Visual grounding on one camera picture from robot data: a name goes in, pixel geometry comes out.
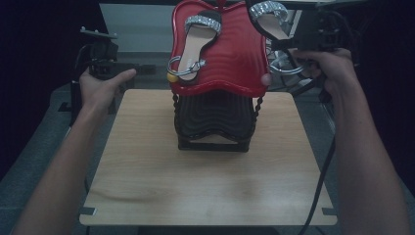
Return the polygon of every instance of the black stacked base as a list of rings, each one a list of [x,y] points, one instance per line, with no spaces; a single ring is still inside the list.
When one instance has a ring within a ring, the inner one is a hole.
[[[254,134],[262,99],[254,109],[253,98],[224,90],[194,96],[173,96],[174,126],[180,150],[247,152]],[[209,135],[220,135],[229,143],[204,143]]]

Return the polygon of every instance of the person's right hand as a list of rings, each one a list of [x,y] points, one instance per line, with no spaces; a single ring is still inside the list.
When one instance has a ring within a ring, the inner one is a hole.
[[[318,63],[311,67],[313,78],[321,75],[323,71],[327,80],[325,88],[332,96],[339,94],[355,84],[358,84],[357,76],[351,61],[351,54],[346,49],[338,49],[335,52],[299,51],[293,52],[293,56],[300,59],[308,59]]]

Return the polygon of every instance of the hand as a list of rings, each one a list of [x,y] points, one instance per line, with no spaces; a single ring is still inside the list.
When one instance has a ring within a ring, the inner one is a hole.
[[[98,117],[105,117],[114,96],[119,93],[119,86],[134,77],[136,70],[126,70],[109,80],[99,80],[89,74],[89,69],[80,76],[82,93],[82,110],[94,112]]]
[[[332,96],[355,85],[357,76],[351,61],[351,54],[346,49],[338,49],[335,52],[294,51],[293,56],[300,59],[309,59],[318,63],[311,66],[313,78],[321,75],[323,71],[327,75],[325,88]]]

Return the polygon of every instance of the forearm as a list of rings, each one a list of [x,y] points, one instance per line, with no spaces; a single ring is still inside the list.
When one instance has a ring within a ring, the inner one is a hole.
[[[98,125],[81,111],[30,197],[14,234],[70,234]]]
[[[398,177],[360,85],[333,96],[344,234],[409,234]]]

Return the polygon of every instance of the person's left hand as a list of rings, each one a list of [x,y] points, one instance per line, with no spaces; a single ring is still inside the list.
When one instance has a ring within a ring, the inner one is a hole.
[[[114,96],[119,92],[119,86],[134,77],[136,70],[126,70],[109,80],[99,80],[89,74],[89,69],[80,76],[82,93],[82,109],[93,111],[98,116],[105,116]]]

